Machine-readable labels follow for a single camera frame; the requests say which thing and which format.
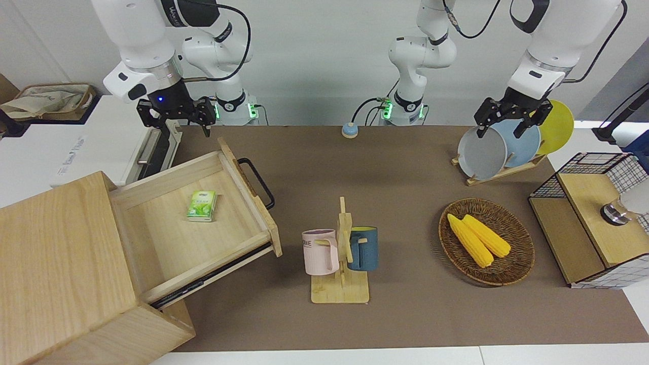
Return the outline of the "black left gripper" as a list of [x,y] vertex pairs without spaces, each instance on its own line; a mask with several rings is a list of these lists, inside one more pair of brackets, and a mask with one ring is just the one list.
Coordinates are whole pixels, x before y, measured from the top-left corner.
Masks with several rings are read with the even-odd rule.
[[503,120],[520,120],[513,135],[516,139],[521,138],[531,126],[542,125],[552,109],[553,105],[546,97],[537,100],[507,87],[501,99],[487,97],[478,107],[474,114],[474,120],[478,125],[477,137],[484,138],[489,127],[495,123]]

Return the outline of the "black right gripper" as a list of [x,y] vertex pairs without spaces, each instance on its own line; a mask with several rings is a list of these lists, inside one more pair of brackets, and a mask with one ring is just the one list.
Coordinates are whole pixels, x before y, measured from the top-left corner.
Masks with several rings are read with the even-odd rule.
[[217,118],[211,100],[204,96],[192,99],[185,81],[148,94],[137,101],[137,113],[146,127],[162,128],[167,120],[186,119],[202,126],[206,138],[210,137],[211,125]]

